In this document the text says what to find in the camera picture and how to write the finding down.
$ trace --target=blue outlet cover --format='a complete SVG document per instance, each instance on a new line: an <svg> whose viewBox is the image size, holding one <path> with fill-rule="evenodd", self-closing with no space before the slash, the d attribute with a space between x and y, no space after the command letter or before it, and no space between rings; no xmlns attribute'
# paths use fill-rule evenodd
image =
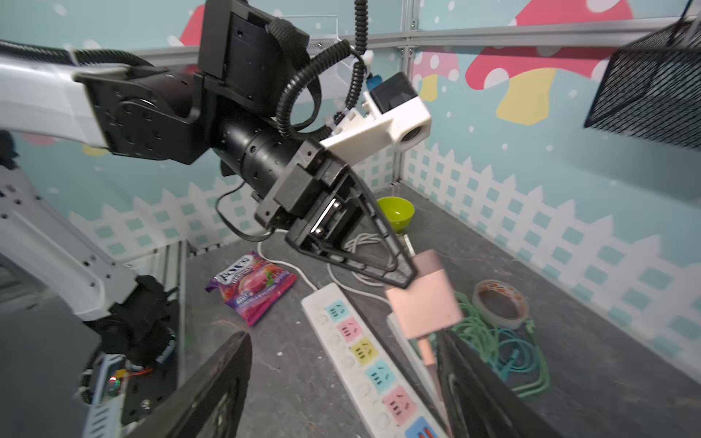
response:
<svg viewBox="0 0 701 438"><path fill-rule="evenodd" d="M365 372L365 375L375 385L377 392L380 394L390 389L394 382L397 381L397 376L383 360L378 360L372 368Z"/></svg>
<svg viewBox="0 0 701 438"><path fill-rule="evenodd" d="M414 424L404 432L404 436L406 438L428 438L437 437L438 434L433 431L424 417L418 417L418 420L414 421Z"/></svg>
<svg viewBox="0 0 701 438"><path fill-rule="evenodd" d="M329 315L331 315L331 319L333 320L333 322L343 320L351 314L348 311L346 305L343 304L343 301L341 300L334 301L334 303L330 306L327 306L325 310L329 313Z"/></svg>
<svg viewBox="0 0 701 438"><path fill-rule="evenodd" d="M370 79L367 80L366 85L367 85L367 90L370 91L373 88L377 87L382 83L382 76L376 74L375 76L371 77Z"/></svg>

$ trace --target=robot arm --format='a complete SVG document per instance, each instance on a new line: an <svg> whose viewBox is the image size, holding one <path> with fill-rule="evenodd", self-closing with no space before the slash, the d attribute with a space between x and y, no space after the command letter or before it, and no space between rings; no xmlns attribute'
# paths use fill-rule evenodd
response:
<svg viewBox="0 0 701 438"><path fill-rule="evenodd" d="M289 122L299 93L308 87L320 103L314 83L321 71L349 55L361 60L360 54L341 41L310 61L308 35L237 1L208 0L204 20L194 69L153 67L110 50L54 50L60 59L46 62L42 50L0 41L0 129L185 164L211 148L225 174L236 173L253 188L255 217L264 228L288 230L287 242L303 254L406 287L416 269L351 170L390 144L404 151L429 135L430 114L406 76L364 93L363 116L355 103L365 68L356 66L360 80L351 84L347 109L332 126L304 134ZM280 26L282 33L275 30ZM3 186L16 192L3 189L0 196L8 219L0 221L0 250L58 292L103 341L138 344L113 350L136 363L152 362L170 339L162 327L154 329L163 288L115 264L43 203L13 162L9 135L1 143ZM342 250L363 217L384 239L386 264Z"/></svg>

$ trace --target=green bowl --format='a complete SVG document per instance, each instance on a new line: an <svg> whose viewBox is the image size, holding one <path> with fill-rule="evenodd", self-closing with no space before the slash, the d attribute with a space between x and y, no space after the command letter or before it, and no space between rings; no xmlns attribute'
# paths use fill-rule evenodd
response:
<svg viewBox="0 0 701 438"><path fill-rule="evenodd" d="M409 225L414 217L414 205L399 196L386 196L377 200L382 212L387 216L392 229L399 233Z"/></svg>

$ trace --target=roll of tape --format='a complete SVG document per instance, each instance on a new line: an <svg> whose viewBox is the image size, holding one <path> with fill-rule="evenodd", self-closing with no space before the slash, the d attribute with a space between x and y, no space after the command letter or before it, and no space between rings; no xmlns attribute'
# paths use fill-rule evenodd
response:
<svg viewBox="0 0 701 438"><path fill-rule="evenodd" d="M497 294L501 294L514 304L518 316L516 318L507 318L495 314L489 310L482 302L482 298L479 296L480 292L493 291ZM523 322L528 317L529 307L526 297L519 291L517 291L513 286L507 285L504 282L497 280L484 280L477 283L475 286L475 291L472 293L472 304L478 308L482 313L484 313L484 319L490 324L502 327L505 329L515 330L523 324Z"/></svg>

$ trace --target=yellow outlet cover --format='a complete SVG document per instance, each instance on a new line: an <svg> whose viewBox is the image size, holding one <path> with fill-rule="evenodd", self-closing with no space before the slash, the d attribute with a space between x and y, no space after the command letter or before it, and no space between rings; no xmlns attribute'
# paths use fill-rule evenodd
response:
<svg viewBox="0 0 701 438"><path fill-rule="evenodd" d="M377 348L367 336L363 336L358 342L351 345L350 352L355 355L355 358L362 366L375 360L378 355Z"/></svg>

